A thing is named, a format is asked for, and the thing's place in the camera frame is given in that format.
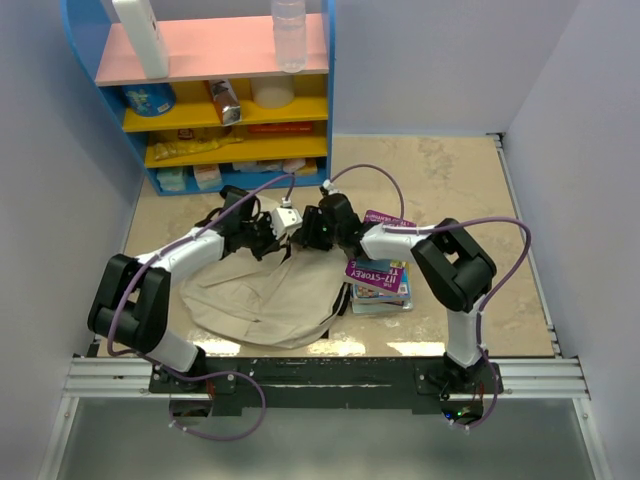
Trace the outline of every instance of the cable connector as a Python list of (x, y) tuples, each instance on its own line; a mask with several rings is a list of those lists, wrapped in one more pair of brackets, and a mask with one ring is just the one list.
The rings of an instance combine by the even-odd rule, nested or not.
[(323, 197), (327, 195), (333, 195), (334, 193), (342, 193), (340, 190), (336, 188), (336, 186), (331, 182), (331, 180), (327, 179), (322, 182), (322, 186), (320, 187), (320, 192)]

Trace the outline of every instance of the plastic bottle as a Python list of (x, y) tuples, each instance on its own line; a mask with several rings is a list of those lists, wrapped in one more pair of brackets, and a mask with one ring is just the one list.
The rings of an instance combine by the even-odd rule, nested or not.
[(305, 0), (271, 0), (273, 39), (280, 70), (296, 73), (307, 65)]

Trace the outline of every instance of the yellow shelf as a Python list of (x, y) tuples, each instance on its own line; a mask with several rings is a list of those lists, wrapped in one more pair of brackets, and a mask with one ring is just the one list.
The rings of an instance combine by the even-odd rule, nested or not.
[(153, 145), (149, 145), (144, 164), (147, 168), (162, 168), (327, 155), (327, 128), (323, 123), (317, 124), (314, 132), (308, 135), (246, 134), (244, 138), (241, 143), (226, 145), (217, 150), (166, 160), (155, 160)]
[[(257, 123), (301, 122), (327, 120), (329, 107), (325, 93), (325, 75), (296, 75), (296, 98), (289, 105), (260, 108), (251, 98), (248, 78), (235, 78), (231, 84), (242, 107), (239, 125)], [(125, 132), (150, 132), (179, 128), (219, 127), (206, 82), (179, 82), (171, 85), (176, 93), (176, 105), (159, 117), (141, 117), (127, 108), (122, 128)]]

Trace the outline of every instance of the metal frame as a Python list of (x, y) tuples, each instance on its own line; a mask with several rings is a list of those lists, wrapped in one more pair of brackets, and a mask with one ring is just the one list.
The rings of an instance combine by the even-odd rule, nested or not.
[[(500, 158), (502, 173), (504, 175), (505, 181), (507, 182), (507, 189), (509, 190), (509, 196), (511, 197), (511, 203), (513, 204), (513, 209), (516, 212), (516, 217), (522, 220), (522, 211), (520, 210), (518, 197), (516, 197), (516, 192), (513, 188), (513, 182), (511, 181), (511, 174), (509, 173), (509, 168), (507, 167), (507, 160), (502, 148), (502, 140), (499, 135), (490, 135), (490, 137), (493, 138), (493, 141), (496, 144), (496, 152), (498, 152), (498, 157)], [(533, 251), (529, 251), (529, 266), (531, 267), (531, 273), (533, 274), (533, 282), (536, 286), (536, 290), (538, 291), (538, 297), (540, 297), (542, 312), (544, 313), (544, 318), (547, 322), (547, 330), (549, 331), (549, 336), (551, 337), (551, 346), (553, 347), (553, 352), (555, 353), (556, 358), (561, 358), (562, 350), (560, 349), (560, 343), (558, 342), (558, 335), (556, 335), (556, 327), (553, 325), (553, 321), (551, 320), (551, 313), (549, 313), (547, 299), (544, 295), (542, 283), (540, 282), (540, 275), (538, 273), (536, 260), (533, 256)]]
[[(504, 393), (500, 395), (501, 399), (589, 398), (577, 359), (493, 358), (492, 362), (500, 366), (502, 373)], [(64, 395), (73, 398), (207, 398), (203, 393), (149, 393), (151, 374), (151, 365), (139, 358), (77, 358), (71, 364)], [(452, 400), (469, 398), (470, 395), (451, 396)]]
[(596, 480), (613, 480), (613, 474), (609, 468), (609, 462), (604, 450), (604, 443), (591, 410), (591, 401), (574, 399), (573, 408), (575, 408), (578, 417), (578, 424), (580, 425), (582, 438), (587, 447), (591, 468), (593, 468)]
[(62, 397), (38, 480), (53, 480), (58, 477), (79, 400), (78, 397)]

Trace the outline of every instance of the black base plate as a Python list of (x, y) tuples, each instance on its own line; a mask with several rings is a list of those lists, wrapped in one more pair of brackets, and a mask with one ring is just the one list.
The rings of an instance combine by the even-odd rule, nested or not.
[[(503, 392), (497, 364), (493, 364)], [(444, 368), (442, 357), (339, 358), (207, 358), (207, 370), (238, 371), (262, 387), (269, 408), (409, 409), (414, 414), (440, 414), (440, 388), (430, 383)], [(493, 394), (487, 366), (478, 382), (485, 395)], [(219, 377), (214, 415), (240, 415), (243, 408), (259, 407), (260, 398), (246, 381)], [(166, 374), (151, 379), (151, 393), (184, 393)], [(206, 393), (204, 382), (189, 393)], [(473, 394), (473, 391), (450, 392)]]

